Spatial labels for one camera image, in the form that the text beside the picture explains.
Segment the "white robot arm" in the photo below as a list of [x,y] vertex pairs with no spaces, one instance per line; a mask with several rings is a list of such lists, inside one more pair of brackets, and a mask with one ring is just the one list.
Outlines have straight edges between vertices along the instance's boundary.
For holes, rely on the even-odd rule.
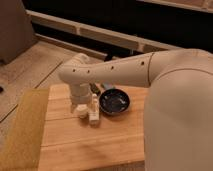
[[59,77],[77,104],[88,100],[85,83],[146,87],[146,171],[213,171],[213,53],[177,49],[96,64],[80,53]]

